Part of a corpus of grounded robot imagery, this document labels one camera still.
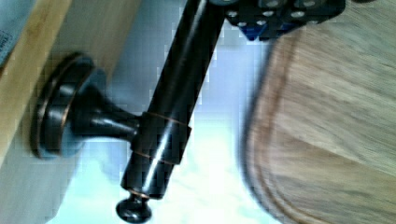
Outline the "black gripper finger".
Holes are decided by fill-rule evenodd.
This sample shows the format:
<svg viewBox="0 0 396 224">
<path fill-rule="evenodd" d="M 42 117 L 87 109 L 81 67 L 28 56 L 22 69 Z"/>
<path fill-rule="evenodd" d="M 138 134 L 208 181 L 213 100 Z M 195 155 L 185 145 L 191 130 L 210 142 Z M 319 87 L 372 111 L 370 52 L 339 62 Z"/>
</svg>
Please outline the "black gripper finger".
<svg viewBox="0 0 396 224">
<path fill-rule="evenodd" d="M 346 0 L 209 0 L 250 40 L 277 39 L 308 24 L 340 15 Z"/>
</svg>

